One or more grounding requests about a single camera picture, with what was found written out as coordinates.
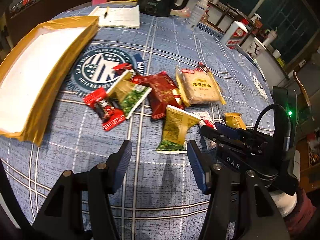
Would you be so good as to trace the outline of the white gloved right hand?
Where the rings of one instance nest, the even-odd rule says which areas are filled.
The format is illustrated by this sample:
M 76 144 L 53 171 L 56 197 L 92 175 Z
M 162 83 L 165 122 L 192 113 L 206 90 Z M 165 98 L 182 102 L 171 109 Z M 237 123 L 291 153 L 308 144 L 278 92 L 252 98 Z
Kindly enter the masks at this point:
M 288 216 L 295 208 L 297 204 L 297 194 L 289 195 L 283 191 L 277 190 L 270 192 L 270 196 L 272 197 L 275 205 L 278 208 L 281 216 L 284 218 Z

